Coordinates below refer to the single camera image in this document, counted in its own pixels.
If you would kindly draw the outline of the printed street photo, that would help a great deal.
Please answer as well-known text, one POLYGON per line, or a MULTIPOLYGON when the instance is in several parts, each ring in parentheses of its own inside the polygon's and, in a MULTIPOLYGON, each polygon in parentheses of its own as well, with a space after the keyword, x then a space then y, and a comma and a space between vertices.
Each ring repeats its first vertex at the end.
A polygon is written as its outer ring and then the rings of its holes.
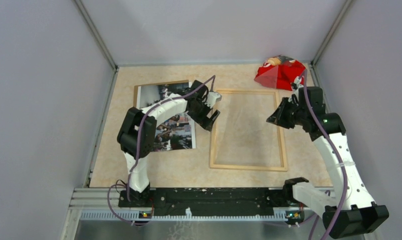
POLYGON ((187 113, 179 113, 156 128, 153 152, 190 150, 196 148, 195 121, 187 113))

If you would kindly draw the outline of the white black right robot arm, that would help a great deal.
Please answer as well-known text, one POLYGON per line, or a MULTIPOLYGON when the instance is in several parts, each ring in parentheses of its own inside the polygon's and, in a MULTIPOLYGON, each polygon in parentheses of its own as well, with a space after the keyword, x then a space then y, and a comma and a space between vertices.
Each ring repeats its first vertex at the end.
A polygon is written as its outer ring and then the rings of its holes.
POLYGON ((282 189, 286 205, 302 203, 322 220, 323 239, 371 234, 389 218, 388 208, 376 203, 360 177, 343 121, 336 112, 326 111, 320 87, 300 87, 290 97, 283 97, 266 121, 285 129, 301 126, 325 163, 335 197, 316 189, 304 177, 286 180, 282 189))

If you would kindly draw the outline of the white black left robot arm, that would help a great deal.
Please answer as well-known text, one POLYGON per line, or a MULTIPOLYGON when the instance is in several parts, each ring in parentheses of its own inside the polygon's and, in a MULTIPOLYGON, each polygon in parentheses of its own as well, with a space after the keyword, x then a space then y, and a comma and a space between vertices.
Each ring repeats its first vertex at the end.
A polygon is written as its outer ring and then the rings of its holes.
POLYGON ((220 115, 220 111, 213 108, 221 100, 220 93, 195 80, 190 87, 175 90, 152 106, 127 110, 116 138, 128 168, 126 200, 138 207, 149 202, 147 155, 154 148, 157 127, 178 114, 186 113, 210 132, 220 115))

